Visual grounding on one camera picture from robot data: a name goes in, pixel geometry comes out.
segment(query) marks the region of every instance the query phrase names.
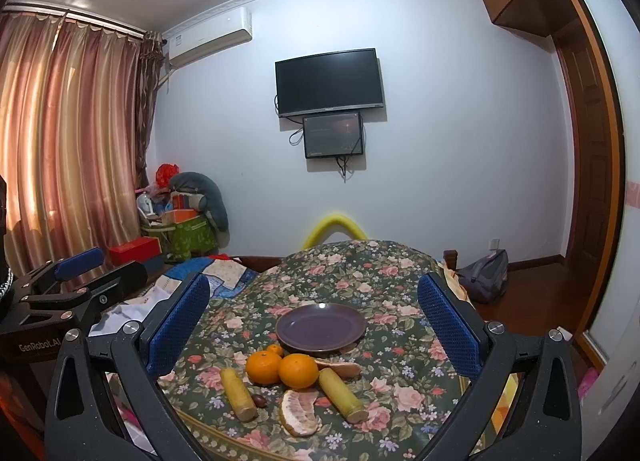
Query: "small screen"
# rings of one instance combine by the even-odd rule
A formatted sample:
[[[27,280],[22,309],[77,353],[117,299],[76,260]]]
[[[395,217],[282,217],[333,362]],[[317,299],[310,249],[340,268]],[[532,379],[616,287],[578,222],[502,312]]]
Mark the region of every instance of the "small screen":
[[[280,116],[384,105],[374,49],[276,62],[276,92]]]
[[[362,121],[359,113],[303,118],[305,157],[331,158],[362,154]]]

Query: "air conditioner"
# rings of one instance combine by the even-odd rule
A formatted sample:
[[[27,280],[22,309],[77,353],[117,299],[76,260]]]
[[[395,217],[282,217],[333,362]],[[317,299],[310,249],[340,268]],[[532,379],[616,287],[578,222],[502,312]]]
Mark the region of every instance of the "air conditioner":
[[[174,35],[169,40],[169,64],[180,67],[216,51],[253,38],[251,13],[244,6],[231,10]]]

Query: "pink curtain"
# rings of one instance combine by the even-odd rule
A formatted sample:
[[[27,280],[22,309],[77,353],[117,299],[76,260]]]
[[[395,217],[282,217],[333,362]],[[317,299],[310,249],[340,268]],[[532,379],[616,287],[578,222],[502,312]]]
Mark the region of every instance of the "pink curtain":
[[[156,97],[160,71],[164,62],[162,54],[162,36],[156,32],[146,32],[140,44],[140,68],[138,69],[138,89],[136,91],[136,123],[134,134],[136,159],[136,187],[149,185],[146,175],[146,149],[151,140],[151,127],[154,123]]]
[[[0,14],[0,174],[18,274],[139,235],[140,42],[55,16]]]

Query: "purple plate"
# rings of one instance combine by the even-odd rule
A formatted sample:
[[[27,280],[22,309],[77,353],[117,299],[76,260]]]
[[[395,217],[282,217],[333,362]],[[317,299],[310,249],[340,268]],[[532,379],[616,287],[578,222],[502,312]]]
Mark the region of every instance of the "purple plate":
[[[289,311],[276,323],[276,335],[298,351],[322,353],[356,342],[367,329],[364,317],[342,304],[309,304]]]

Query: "screw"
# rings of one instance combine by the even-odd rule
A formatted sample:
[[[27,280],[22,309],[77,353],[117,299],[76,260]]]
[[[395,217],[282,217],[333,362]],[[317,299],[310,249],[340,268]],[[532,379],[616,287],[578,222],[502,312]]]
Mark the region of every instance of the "screw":
[[[504,324],[501,324],[500,322],[496,322],[495,320],[492,320],[486,326],[489,329],[489,331],[491,331],[491,333],[493,333],[494,335],[501,335],[502,333],[504,333]]]
[[[129,320],[124,326],[122,326],[122,330],[127,335],[133,335],[133,333],[136,333],[138,329],[140,329],[140,322],[136,320]]]
[[[80,330],[76,329],[76,328],[73,328],[73,329],[70,329],[69,331],[66,332],[65,340],[67,342],[73,342],[79,336],[80,336]]]
[[[550,329],[549,338],[551,338],[551,340],[553,340],[554,342],[562,342],[562,340],[564,340],[562,333],[558,329]]]

